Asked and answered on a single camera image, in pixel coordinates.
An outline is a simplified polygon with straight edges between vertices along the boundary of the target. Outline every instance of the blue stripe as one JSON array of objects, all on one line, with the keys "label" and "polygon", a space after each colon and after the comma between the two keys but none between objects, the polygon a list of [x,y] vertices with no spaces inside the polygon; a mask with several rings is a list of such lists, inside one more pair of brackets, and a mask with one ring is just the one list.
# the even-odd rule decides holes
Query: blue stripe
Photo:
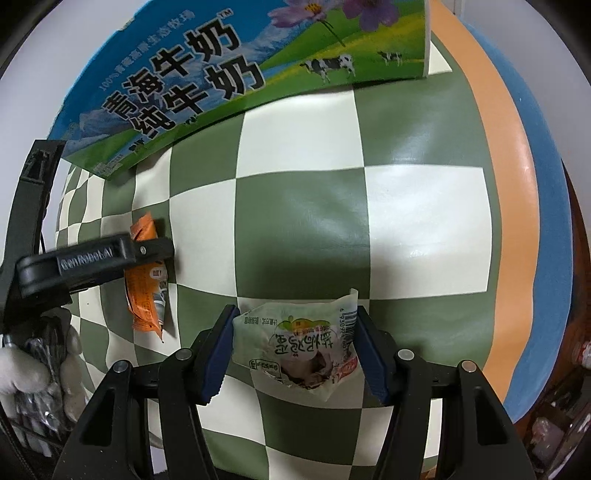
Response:
[{"label": "blue stripe", "polygon": [[517,421],[535,403],[552,373],[569,316],[573,239],[569,193],[560,154],[534,95],[505,56],[467,25],[505,82],[534,157],[540,202],[540,251],[534,279],[534,323],[513,373],[504,406]]}]

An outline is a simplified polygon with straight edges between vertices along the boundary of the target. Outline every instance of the vacuum-sealed egg package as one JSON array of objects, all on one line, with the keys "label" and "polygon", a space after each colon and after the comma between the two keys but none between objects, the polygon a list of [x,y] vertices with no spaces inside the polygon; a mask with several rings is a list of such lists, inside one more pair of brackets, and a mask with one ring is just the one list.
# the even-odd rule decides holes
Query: vacuum-sealed egg package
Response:
[{"label": "vacuum-sealed egg package", "polygon": [[358,292],[330,303],[265,303],[236,317],[232,360],[326,400],[358,366]]}]

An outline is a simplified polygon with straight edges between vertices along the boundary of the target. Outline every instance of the white wall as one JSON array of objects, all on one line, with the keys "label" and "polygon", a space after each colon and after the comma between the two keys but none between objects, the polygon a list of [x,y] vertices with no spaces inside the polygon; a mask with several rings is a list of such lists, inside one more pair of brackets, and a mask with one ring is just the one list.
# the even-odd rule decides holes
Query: white wall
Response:
[{"label": "white wall", "polygon": [[[145,0],[63,0],[31,33],[0,79],[0,258],[12,198],[25,158],[38,138],[47,138],[61,102],[111,34]],[[48,248],[69,164],[60,163],[43,225]]]},{"label": "white wall", "polygon": [[533,91],[591,239],[591,85],[556,32],[525,0],[465,0],[462,19],[496,44]]}]

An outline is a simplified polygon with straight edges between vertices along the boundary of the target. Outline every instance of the blue gripper pad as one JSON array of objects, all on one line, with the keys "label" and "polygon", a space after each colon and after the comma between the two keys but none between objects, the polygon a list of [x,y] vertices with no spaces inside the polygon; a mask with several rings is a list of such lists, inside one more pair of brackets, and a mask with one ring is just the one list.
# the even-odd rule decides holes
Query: blue gripper pad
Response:
[{"label": "blue gripper pad", "polygon": [[232,357],[232,340],[234,337],[233,320],[238,315],[240,315],[238,307],[227,305],[207,337],[206,343],[212,341],[213,345],[209,346],[211,352],[207,358],[203,372],[201,397],[205,404],[208,404],[219,393],[222,387],[223,377],[226,374]]},{"label": "blue gripper pad", "polygon": [[392,404],[395,393],[392,380],[396,372],[396,349],[388,344],[390,342],[387,342],[386,335],[375,327],[364,307],[357,308],[353,345],[371,393],[384,406]]}]

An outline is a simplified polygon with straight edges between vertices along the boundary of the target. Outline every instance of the metal bolt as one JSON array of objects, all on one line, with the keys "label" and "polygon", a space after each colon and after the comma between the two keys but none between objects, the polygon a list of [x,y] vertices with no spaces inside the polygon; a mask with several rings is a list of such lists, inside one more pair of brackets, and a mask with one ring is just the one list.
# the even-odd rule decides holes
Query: metal bolt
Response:
[{"label": "metal bolt", "polygon": [[178,352],[174,354],[174,356],[177,358],[177,360],[188,360],[189,358],[191,358],[192,354],[193,352],[190,348],[181,348]]},{"label": "metal bolt", "polygon": [[398,352],[398,357],[402,360],[411,361],[414,358],[414,352],[407,348],[403,348]]},{"label": "metal bolt", "polygon": [[113,371],[120,374],[125,372],[128,366],[129,363],[127,363],[126,360],[119,360],[118,362],[115,362],[115,365],[113,365]]},{"label": "metal bolt", "polygon": [[462,362],[462,368],[469,374],[472,374],[478,370],[478,366],[472,360],[464,360]]}]

